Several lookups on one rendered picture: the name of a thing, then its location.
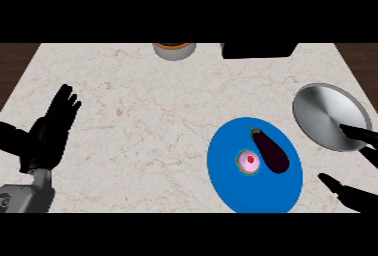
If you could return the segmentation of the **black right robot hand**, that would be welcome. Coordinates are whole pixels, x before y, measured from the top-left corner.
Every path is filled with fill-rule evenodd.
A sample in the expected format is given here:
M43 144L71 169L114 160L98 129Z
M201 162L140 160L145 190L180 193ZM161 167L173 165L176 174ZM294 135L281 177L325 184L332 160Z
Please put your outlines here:
M340 128L350 139L372 145L372 148L365 146L359 152L378 168L378 133L344 124L340 125ZM360 213L378 214L378 195L343 185L340 181L325 173L321 173L318 177L331 192L337 194L337 199L347 208Z

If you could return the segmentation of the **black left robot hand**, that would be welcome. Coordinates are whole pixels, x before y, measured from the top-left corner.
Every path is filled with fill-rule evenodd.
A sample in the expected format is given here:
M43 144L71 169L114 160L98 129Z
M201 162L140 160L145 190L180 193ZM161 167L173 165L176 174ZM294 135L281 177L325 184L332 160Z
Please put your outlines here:
M72 87L64 84L46 115L37 119L30 131L0 121L0 150L19 157L21 173L34 169L52 170L58 166L80 107Z

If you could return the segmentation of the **pink frosted cupcake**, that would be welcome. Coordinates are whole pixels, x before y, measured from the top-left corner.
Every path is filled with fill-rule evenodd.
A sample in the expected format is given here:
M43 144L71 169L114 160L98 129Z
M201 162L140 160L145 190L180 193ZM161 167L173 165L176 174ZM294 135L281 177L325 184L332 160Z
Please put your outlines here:
M251 150L242 150L236 157L236 166L247 175L254 175L260 169L260 158Z

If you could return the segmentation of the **silver round pan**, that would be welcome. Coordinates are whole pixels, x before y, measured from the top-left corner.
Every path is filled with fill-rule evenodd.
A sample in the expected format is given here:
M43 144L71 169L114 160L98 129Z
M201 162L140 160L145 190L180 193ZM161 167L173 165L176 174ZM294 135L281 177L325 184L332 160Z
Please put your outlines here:
M350 139L340 125L372 129L369 114L353 95L326 83L307 84L292 100L292 114L307 137L329 150L357 151L366 143Z

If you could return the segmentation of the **blue round plate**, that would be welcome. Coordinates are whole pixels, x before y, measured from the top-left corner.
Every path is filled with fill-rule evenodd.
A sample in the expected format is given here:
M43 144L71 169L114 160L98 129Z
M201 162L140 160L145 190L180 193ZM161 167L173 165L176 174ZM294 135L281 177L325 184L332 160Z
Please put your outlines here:
M288 170L276 174L263 161L251 139L260 129L288 156ZM248 150L260 162L254 173L241 170L238 155ZM264 120L242 117L217 130L207 153L208 175L214 190L229 208L241 212L287 213L294 207L303 187L301 161L295 147L282 131Z

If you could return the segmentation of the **dark purple eggplant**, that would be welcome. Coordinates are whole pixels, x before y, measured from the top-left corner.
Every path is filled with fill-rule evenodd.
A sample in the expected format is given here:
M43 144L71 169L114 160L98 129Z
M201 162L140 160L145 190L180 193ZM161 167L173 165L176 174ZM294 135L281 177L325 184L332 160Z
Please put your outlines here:
M259 128L250 128L250 137L266 168L275 174L284 174L290 169L290 158L282 147Z

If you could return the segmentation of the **grey pot with orange rim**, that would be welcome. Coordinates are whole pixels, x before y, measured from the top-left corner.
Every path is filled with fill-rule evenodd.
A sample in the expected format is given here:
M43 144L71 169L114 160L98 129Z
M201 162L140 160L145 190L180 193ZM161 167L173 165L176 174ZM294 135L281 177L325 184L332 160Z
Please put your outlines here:
M180 43L179 45L154 43L152 46L157 55L168 61L179 61L186 59L195 52L196 48L195 43Z

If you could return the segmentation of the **black appliance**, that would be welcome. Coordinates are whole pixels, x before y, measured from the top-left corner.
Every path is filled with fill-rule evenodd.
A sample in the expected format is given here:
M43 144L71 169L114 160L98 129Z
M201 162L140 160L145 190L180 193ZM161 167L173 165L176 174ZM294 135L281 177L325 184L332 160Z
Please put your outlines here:
M290 57L297 43L223 43L225 59L284 58Z

